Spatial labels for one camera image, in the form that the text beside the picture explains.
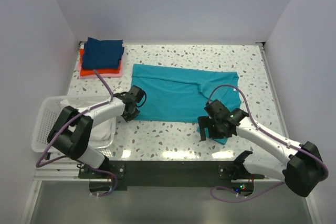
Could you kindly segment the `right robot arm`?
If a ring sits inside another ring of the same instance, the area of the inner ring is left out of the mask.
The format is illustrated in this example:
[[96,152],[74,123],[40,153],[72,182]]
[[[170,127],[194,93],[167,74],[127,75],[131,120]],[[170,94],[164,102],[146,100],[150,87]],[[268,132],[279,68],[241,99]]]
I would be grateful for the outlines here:
[[281,136],[256,122],[249,111],[230,111],[219,100],[207,103],[206,116],[198,117],[201,141],[206,138],[244,138],[275,157],[284,169],[278,170],[262,161],[250,161],[252,151],[243,151],[234,160],[234,173],[239,178],[264,175],[283,182],[292,192],[307,197],[328,176],[316,145],[304,144]]

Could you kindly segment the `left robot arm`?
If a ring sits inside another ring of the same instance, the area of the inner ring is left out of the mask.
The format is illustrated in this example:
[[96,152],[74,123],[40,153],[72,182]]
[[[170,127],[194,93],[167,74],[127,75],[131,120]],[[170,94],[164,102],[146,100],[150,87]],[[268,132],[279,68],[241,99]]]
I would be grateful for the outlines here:
[[135,119],[139,108],[146,102],[144,90],[132,86],[127,92],[113,94],[102,102],[85,109],[64,107],[47,137],[47,148],[55,148],[66,157],[90,166],[97,178],[108,174],[109,159],[89,145],[92,129],[112,118],[122,117],[126,122]]

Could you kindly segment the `teal t shirt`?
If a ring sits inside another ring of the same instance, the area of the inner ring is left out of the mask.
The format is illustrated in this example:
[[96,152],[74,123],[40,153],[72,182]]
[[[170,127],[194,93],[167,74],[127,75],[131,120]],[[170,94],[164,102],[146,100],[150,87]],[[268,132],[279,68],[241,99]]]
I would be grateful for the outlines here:
[[207,100],[220,100],[229,110],[240,107],[236,72],[215,72],[134,64],[133,86],[146,93],[140,121],[197,123]]

